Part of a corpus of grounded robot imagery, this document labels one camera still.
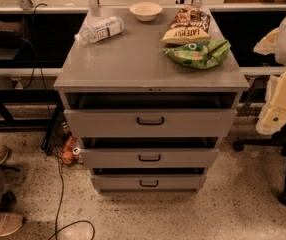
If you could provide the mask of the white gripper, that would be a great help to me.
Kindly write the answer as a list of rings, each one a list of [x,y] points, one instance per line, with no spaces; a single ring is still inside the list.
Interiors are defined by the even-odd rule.
[[[263,135],[272,135],[286,124],[286,72],[271,76],[265,94],[265,104],[259,114],[256,130]]]

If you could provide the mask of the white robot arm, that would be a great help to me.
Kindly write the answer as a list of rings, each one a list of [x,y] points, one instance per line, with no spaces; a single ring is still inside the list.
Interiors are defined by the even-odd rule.
[[[254,47],[261,55],[273,54],[275,61],[286,67],[286,17]],[[259,114],[256,130],[272,135],[286,124],[286,72],[279,77],[271,76],[265,95],[265,104]]]

